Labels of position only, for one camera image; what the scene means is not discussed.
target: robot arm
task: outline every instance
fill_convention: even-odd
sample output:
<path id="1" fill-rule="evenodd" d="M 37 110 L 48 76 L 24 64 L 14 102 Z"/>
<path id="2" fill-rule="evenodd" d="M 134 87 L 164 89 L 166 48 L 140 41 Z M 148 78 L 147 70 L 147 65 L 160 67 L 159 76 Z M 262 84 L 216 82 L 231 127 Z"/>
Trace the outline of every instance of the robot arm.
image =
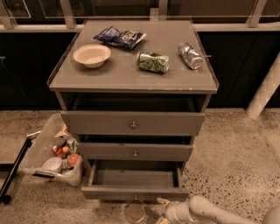
<path id="1" fill-rule="evenodd" d="M 218 208 L 200 196 L 194 196 L 189 202 L 157 200 L 165 205 L 165 219 L 157 222 L 161 224 L 200 224 L 205 221 L 217 224 L 255 224 L 251 220 Z M 262 224 L 280 224 L 280 206 L 270 209 L 264 216 Z"/>

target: floor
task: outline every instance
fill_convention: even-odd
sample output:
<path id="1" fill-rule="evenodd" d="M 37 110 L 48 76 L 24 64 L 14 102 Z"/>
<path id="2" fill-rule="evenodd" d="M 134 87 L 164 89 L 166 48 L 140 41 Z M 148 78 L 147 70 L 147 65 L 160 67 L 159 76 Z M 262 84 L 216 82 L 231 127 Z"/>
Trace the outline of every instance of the floor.
<path id="1" fill-rule="evenodd" d="M 26 134 L 41 130 L 57 111 L 0 111 L 0 163 L 15 160 Z M 189 192 L 255 223 L 280 205 L 280 109 L 256 120 L 242 108 L 208 109 L 182 180 Z M 17 173 L 0 204 L 1 223 L 128 223 L 127 202 L 85 199 L 81 187 Z M 156 223 L 164 208 L 146 204 L 143 223 Z"/>

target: white pole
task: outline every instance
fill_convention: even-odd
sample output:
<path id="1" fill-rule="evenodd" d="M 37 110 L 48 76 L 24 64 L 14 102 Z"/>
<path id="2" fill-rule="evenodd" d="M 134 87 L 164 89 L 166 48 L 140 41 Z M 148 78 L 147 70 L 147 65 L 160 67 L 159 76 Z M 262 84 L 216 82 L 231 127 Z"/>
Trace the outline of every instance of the white pole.
<path id="1" fill-rule="evenodd" d="M 270 100 L 280 85 L 280 53 L 277 55 L 268 74 L 262 81 L 251 103 L 246 109 L 246 114 L 252 119 L 256 119 L 263 111 L 265 105 Z"/>

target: drawer knob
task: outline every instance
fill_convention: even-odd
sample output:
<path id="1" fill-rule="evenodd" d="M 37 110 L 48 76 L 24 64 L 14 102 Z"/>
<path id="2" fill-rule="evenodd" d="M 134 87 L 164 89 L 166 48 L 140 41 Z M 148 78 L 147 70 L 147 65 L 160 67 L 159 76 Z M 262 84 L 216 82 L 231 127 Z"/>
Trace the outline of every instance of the drawer knob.
<path id="1" fill-rule="evenodd" d="M 132 122 L 130 125 L 132 130 L 135 130 L 137 128 L 137 123 L 136 122 Z"/>
<path id="2" fill-rule="evenodd" d="M 137 157 L 138 157 L 138 152 L 137 152 L 136 150 L 135 150 L 134 153 L 133 153 L 133 157 L 134 157 L 134 158 L 137 158 Z"/>

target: dresser top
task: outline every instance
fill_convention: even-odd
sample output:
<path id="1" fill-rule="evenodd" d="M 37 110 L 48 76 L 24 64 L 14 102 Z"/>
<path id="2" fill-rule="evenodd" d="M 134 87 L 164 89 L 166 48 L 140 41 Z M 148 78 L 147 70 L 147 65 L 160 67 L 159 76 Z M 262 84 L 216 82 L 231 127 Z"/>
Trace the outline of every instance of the dresser top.
<path id="1" fill-rule="evenodd" d="M 106 45 L 111 50 L 110 58 L 98 68 L 87 68 L 73 59 L 76 49 L 84 45 L 101 44 L 94 36 L 113 25 L 120 32 L 137 31 L 147 34 L 145 40 L 133 50 Z M 189 42 L 204 55 L 197 36 L 189 21 L 94 21 L 85 23 L 79 37 L 72 43 L 49 88 L 53 91 L 172 91 L 193 93 L 216 93 L 218 82 L 209 69 L 207 61 L 198 70 L 187 67 L 178 53 L 178 46 Z M 164 74 L 141 70 L 137 67 L 137 54 L 150 51 L 169 56 L 169 70 Z"/>

